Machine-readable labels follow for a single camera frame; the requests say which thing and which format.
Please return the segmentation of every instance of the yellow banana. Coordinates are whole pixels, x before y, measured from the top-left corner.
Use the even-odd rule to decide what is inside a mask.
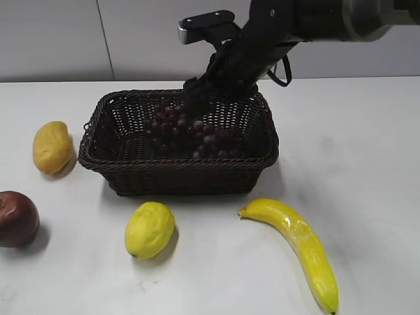
[[[273,199],[255,199],[239,211],[241,218],[271,224],[289,241],[298,256],[312,294],[319,305],[335,314],[339,291],[334,273],[317,235],[293,208]]]

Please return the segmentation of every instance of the red apple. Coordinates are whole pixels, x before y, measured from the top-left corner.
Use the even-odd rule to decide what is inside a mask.
[[[19,192],[0,192],[0,247],[30,244],[39,228],[37,207]]]

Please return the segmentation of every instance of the black cable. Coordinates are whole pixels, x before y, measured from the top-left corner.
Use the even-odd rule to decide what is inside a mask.
[[[267,74],[268,74],[269,78],[271,80],[273,80],[279,86],[287,87],[291,83],[291,80],[292,80],[290,61],[289,61],[287,55],[284,56],[282,60],[283,60],[284,72],[286,74],[286,82],[280,80],[271,70],[269,70],[267,72]],[[277,71],[277,64],[274,66],[274,72],[276,72],[276,71]]]

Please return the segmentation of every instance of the wicker basket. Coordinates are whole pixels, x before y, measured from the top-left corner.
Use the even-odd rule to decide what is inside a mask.
[[[156,153],[144,137],[144,121],[154,104],[182,104],[182,90],[120,91],[98,103],[80,143],[82,166],[102,174],[120,196],[205,195],[249,192],[261,171],[278,158],[278,137],[271,111],[261,94],[231,102],[211,96],[214,126],[241,129],[239,146],[247,159],[191,159],[188,153]]]

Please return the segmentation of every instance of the white table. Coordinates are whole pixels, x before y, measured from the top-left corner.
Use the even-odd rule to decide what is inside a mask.
[[[420,314],[420,77],[260,86],[281,153],[252,193],[129,199],[79,164],[60,179],[41,176],[33,136],[59,119],[78,148],[106,93],[181,82],[0,84],[0,190],[27,194],[42,222],[31,247],[0,249],[0,314],[322,314],[281,235],[237,217],[257,197],[289,203],[318,233],[340,315]],[[148,200],[172,208],[178,240],[135,262],[125,225]]]

